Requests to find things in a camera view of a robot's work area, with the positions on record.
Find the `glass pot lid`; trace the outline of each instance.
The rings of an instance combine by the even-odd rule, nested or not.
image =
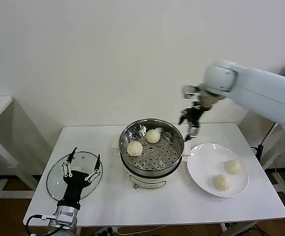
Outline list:
[[[63,166],[62,163],[66,162],[67,157],[69,154],[64,156],[60,159],[50,170],[47,176],[47,191],[49,195],[56,199],[57,201],[63,198],[65,189],[67,187],[66,182],[63,180]],[[70,164],[72,170],[86,172],[91,174],[94,171],[94,167],[96,164],[97,156],[87,152],[87,151],[79,151],[76,152],[73,156],[73,160]],[[102,175],[103,175],[103,168],[102,163],[100,162],[100,171],[101,174],[92,181],[91,185],[85,187],[81,194],[81,199],[85,198],[86,196],[90,195],[95,188],[98,186]]]

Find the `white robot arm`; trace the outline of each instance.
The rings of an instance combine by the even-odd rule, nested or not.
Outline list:
[[[195,98],[195,95],[198,98],[192,108],[183,111],[180,121],[187,119],[190,124],[188,139],[196,136],[200,115],[224,97],[285,126],[284,76],[219,60],[208,66],[202,85],[185,86],[183,92],[185,98]],[[199,117],[191,118],[191,115],[198,113]]]

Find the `white plate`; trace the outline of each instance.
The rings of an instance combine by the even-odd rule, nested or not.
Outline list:
[[[229,160],[238,160],[242,172],[231,175],[224,168]],[[208,193],[218,197],[234,197],[244,192],[249,184],[249,173],[243,161],[231,150],[219,144],[200,144],[191,150],[187,161],[188,171],[193,180]],[[232,182],[232,187],[226,191],[217,189],[212,178],[217,175],[226,175]]]

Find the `power strip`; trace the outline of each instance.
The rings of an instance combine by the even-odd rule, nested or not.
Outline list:
[[[119,229],[120,227],[116,227],[116,226],[113,226],[113,227],[111,227],[111,226],[104,227],[104,228],[100,229],[99,231],[97,231],[96,234],[101,234],[101,233],[103,233],[103,231],[106,231],[106,232],[107,232],[107,229],[108,229],[108,228],[112,228],[113,233],[114,233],[114,232],[115,232],[117,229]]]

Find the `wooden floor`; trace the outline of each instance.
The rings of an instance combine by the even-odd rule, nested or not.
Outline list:
[[[280,173],[285,180],[285,172]],[[268,175],[272,183],[275,183],[271,175]],[[9,180],[5,190],[29,190],[29,188],[19,179]],[[282,202],[285,205],[285,197],[279,193]],[[30,200],[0,200],[0,236],[27,236],[25,227],[22,223],[23,217],[29,207]],[[268,220],[258,223],[259,227],[264,230],[269,236],[285,236],[285,219]],[[154,227],[124,227],[120,228],[122,234],[134,233],[143,230],[150,230]],[[221,233],[219,224],[210,225],[188,225],[188,228],[196,236],[218,236]],[[94,234],[99,228],[83,228],[81,236]],[[35,234],[45,234],[45,228],[31,228],[31,232]],[[132,236],[191,236],[192,234],[182,226],[168,226],[157,229],[148,233],[132,234]],[[243,234],[244,236],[261,236],[257,230],[253,230]]]

